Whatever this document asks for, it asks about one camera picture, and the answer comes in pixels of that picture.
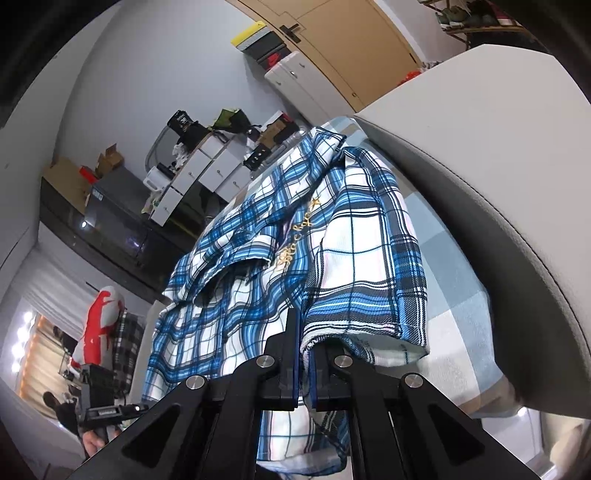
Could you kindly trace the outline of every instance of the person's hand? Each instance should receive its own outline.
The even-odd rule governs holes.
[[[121,430],[115,429],[113,438],[118,437],[120,433]],[[91,457],[105,446],[103,439],[92,430],[82,434],[82,444],[84,445],[84,450],[86,450],[86,453],[88,453],[88,455]]]

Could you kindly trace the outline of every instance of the gray padded panel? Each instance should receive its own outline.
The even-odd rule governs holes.
[[[356,117],[457,235],[518,392],[591,417],[591,105],[572,78],[549,55],[480,46]]]
[[[527,406],[591,417],[591,356],[560,286],[531,245],[435,158],[363,118],[368,137],[431,203],[489,291],[495,358]]]

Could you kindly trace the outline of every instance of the blue plaid shirt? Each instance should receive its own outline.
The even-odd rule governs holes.
[[[301,354],[339,338],[376,365],[427,352],[426,280],[396,180],[367,150],[315,128],[177,264],[153,337],[144,398],[190,375],[228,375],[302,312]],[[345,466],[341,412],[265,412],[258,462],[327,475]]]

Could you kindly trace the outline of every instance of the red and white pillow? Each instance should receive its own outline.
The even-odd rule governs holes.
[[[125,300],[115,287],[101,289],[88,309],[82,338],[70,360],[70,366],[96,364],[113,370],[113,342],[111,333],[119,315],[125,310]]]

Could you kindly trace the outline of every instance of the black metal bracket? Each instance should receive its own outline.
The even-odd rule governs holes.
[[[298,315],[232,375],[186,379],[70,479],[252,479],[262,411],[297,407]],[[334,340],[312,350],[310,397],[346,410],[355,480],[538,478],[424,377],[381,375]]]

